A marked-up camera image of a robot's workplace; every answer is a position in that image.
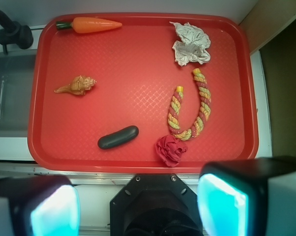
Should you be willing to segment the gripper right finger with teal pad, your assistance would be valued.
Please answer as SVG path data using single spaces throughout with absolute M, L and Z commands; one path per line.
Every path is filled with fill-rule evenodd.
M 210 236 L 296 236 L 296 157 L 209 162 L 197 205 Z

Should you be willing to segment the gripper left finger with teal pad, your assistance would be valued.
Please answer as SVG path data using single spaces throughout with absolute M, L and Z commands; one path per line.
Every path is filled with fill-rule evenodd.
M 0 178 L 0 236 L 77 236 L 80 218 L 66 176 Z

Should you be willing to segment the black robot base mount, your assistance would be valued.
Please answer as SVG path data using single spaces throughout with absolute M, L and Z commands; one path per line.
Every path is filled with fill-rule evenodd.
M 112 236 L 201 236 L 197 195 L 177 175 L 137 174 L 110 201 Z

